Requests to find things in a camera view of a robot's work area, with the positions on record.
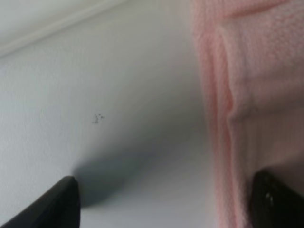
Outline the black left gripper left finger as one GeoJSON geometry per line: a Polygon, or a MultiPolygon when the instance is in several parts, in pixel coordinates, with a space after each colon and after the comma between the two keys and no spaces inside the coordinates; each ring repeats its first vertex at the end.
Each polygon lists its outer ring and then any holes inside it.
{"type": "Polygon", "coordinates": [[[66,176],[2,227],[78,228],[80,209],[78,182],[66,176]]]}

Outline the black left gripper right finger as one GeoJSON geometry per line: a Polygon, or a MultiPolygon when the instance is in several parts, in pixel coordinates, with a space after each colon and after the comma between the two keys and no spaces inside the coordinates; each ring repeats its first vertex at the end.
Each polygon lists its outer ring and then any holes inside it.
{"type": "Polygon", "coordinates": [[[304,226],[304,198],[266,170],[253,178],[248,211],[254,228],[304,226]]]}

